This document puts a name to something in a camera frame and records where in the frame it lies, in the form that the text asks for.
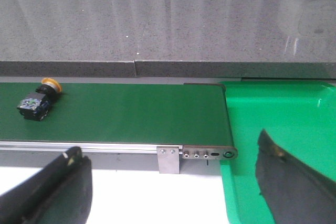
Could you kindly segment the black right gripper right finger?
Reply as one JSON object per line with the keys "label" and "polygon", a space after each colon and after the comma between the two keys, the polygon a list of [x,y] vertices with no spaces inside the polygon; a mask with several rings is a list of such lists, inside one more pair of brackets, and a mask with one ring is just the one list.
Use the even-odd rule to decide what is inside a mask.
{"label": "black right gripper right finger", "polygon": [[335,223],[335,181],[285,151],[265,130],[255,176],[275,223]]}

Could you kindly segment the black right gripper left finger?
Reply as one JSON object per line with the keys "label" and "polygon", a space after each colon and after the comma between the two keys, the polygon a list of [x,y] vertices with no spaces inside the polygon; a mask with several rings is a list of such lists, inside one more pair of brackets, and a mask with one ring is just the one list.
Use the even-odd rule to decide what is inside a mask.
{"label": "black right gripper left finger", "polygon": [[1,223],[86,223],[92,191],[91,160],[72,147],[1,195]]}

